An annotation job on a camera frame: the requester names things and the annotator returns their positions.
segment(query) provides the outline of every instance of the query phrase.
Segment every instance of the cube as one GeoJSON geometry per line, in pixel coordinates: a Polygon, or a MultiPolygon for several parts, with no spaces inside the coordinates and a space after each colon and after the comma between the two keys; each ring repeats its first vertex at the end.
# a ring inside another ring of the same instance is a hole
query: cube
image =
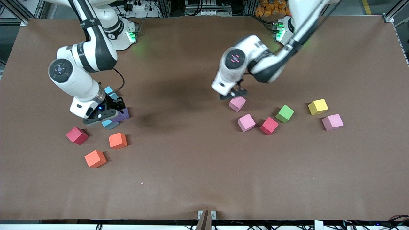
{"type": "Polygon", "coordinates": [[[328,110],[327,103],[324,99],[316,100],[308,105],[311,115],[321,114],[328,110]]]}
{"type": "Polygon", "coordinates": [[[111,88],[111,86],[105,88],[105,93],[108,94],[114,100],[119,98],[118,95],[114,93],[114,90],[111,88]]]}
{"type": "Polygon", "coordinates": [[[72,128],[66,134],[66,136],[72,143],[75,143],[75,144],[82,144],[88,138],[88,135],[82,129],[79,129],[78,127],[72,128]]]}
{"type": "Polygon", "coordinates": [[[229,107],[232,108],[234,111],[238,112],[241,107],[243,107],[244,103],[246,102],[246,99],[243,97],[235,97],[230,100],[229,107]]]}
{"type": "Polygon", "coordinates": [[[105,156],[101,151],[98,150],[95,150],[86,155],[85,160],[87,161],[88,167],[90,168],[98,168],[99,166],[106,163],[105,156]]]}
{"type": "Polygon", "coordinates": [[[251,128],[253,128],[256,123],[254,122],[253,118],[251,117],[250,114],[247,114],[243,117],[240,117],[238,119],[238,125],[240,126],[241,130],[243,132],[249,131],[251,128]]]}
{"type": "Polygon", "coordinates": [[[111,120],[106,120],[101,122],[102,126],[104,126],[105,128],[111,130],[113,128],[115,128],[117,125],[119,125],[119,122],[112,122],[111,120]]]}
{"type": "Polygon", "coordinates": [[[342,122],[339,114],[327,116],[322,120],[322,123],[324,124],[325,130],[327,131],[334,130],[341,126],[344,126],[344,123],[342,122]]]}
{"type": "Polygon", "coordinates": [[[109,137],[109,146],[113,149],[120,149],[127,146],[126,137],[123,133],[116,133],[109,137]]]}
{"type": "Polygon", "coordinates": [[[284,105],[279,113],[277,113],[276,118],[279,119],[282,123],[287,123],[288,120],[293,115],[294,110],[290,109],[288,106],[284,105]]]}
{"type": "Polygon", "coordinates": [[[128,108],[125,108],[123,110],[124,113],[118,112],[118,116],[115,118],[112,118],[111,121],[112,122],[120,122],[126,119],[129,119],[129,113],[128,113],[128,108]]]}
{"type": "Polygon", "coordinates": [[[277,128],[279,124],[274,121],[271,117],[268,117],[267,120],[263,123],[260,129],[267,135],[271,135],[273,131],[277,128]]]}

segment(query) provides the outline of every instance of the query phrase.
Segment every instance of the yellow cube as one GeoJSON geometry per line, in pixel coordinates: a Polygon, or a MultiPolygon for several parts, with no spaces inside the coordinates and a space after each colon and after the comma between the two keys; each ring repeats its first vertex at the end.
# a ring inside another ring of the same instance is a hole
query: yellow cube
{"type": "Polygon", "coordinates": [[[321,114],[328,110],[327,103],[324,99],[311,102],[311,104],[308,105],[308,108],[310,109],[311,115],[321,114]]]}

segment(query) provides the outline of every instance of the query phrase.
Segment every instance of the green cube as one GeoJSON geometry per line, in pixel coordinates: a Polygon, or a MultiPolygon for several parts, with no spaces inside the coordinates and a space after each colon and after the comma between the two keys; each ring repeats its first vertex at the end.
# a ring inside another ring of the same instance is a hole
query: green cube
{"type": "Polygon", "coordinates": [[[280,109],[279,113],[277,113],[276,118],[279,119],[282,123],[287,123],[293,113],[294,113],[294,110],[284,105],[280,109]]]}

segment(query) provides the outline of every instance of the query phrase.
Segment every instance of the purple cube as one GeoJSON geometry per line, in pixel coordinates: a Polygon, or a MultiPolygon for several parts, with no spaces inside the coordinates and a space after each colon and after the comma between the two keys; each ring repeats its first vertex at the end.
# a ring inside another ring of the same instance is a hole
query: purple cube
{"type": "Polygon", "coordinates": [[[339,114],[327,116],[322,120],[322,123],[324,123],[325,130],[327,131],[334,130],[341,126],[344,126],[344,123],[342,122],[339,114]]]}
{"type": "Polygon", "coordinates": [[[112,118],[112,122],[120,122],[123,120],[129,119],[129,113],[128,113],[128,108],[124,109],[124,113],[118,112],[118,116],[115,118],[112,118]]]}

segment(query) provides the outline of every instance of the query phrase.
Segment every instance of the blue cube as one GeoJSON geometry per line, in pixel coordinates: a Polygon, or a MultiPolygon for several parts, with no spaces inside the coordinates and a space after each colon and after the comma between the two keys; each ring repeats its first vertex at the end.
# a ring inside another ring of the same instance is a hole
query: blue cube
{"type": "Polygon", "coordinates": [[[102,123],[102,126],[110,130],[115,128],[117,125],[119,125],[119,122],[112,122],[111,120],[106,120],[101,123],[102,123]]]}
{"type": "Polygon", "coordinates": [[[111,86],[105,88],[105,93],[108,94],[112,99],[116,100],[118,99],[118,95],[113,91],[114,90],[111,88],[111,86]]]}

